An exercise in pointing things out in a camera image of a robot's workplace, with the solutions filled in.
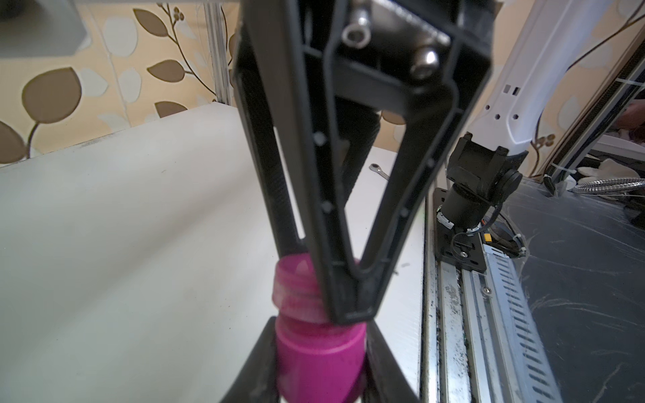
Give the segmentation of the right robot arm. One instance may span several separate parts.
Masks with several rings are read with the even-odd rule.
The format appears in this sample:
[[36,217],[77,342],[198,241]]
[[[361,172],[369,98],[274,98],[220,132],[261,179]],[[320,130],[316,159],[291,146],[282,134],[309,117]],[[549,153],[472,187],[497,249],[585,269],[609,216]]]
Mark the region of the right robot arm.
[[[520,180],[532,128],[608,8],[537,1],[476,119],[492,70],[491,1],[243,1],[235,97],[282,261],[280,314],[352,325],[378,311],[413,217],[441,165],[441,217],[469,230]],[[406,131],[363,255],[345,206],[379,130]]]

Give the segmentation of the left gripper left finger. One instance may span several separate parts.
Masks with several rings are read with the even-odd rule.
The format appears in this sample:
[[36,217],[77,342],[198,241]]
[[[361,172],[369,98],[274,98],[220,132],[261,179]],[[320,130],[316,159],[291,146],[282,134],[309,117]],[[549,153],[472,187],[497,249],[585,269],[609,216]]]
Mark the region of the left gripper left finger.
[[279,401],[275,322],[270,317],[221,403],[276,403]]

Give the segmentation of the magenta jar lid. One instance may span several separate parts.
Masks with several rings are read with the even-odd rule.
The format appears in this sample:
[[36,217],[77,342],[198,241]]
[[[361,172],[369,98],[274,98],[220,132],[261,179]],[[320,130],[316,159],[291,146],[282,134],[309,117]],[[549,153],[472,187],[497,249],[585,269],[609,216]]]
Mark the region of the magenta jar lid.
[[309,253],[287,255],[276,263],[272,302],[278,315],[311,325],[354,327],[356,323],[333,323]]

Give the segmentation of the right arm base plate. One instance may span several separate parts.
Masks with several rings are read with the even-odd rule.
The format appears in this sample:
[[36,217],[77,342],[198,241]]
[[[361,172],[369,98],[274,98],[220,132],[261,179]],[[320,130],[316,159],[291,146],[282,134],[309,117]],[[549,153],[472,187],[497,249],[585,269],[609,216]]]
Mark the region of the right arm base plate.
[[484,206],[460,191],[433,191],[434,256],[439,262],[460,270],[486,272],[481,232],[475,232],[481,228],[475,219],[483,218]]

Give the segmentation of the magenta paint jar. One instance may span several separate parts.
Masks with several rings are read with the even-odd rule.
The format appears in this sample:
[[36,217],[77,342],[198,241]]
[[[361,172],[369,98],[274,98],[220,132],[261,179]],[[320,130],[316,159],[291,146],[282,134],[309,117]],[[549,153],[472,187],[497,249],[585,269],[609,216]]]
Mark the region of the magenta paint jar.
[[364,389],[364,323],[314,324],[279,315],[276,385],[287,402],[354,402]]

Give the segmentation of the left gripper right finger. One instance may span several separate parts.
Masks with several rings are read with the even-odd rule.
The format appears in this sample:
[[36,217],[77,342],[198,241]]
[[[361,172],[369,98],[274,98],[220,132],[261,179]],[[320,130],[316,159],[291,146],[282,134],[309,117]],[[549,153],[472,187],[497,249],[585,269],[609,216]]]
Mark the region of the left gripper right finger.
[[367,323],[364,402],[419,403],[376,322]]

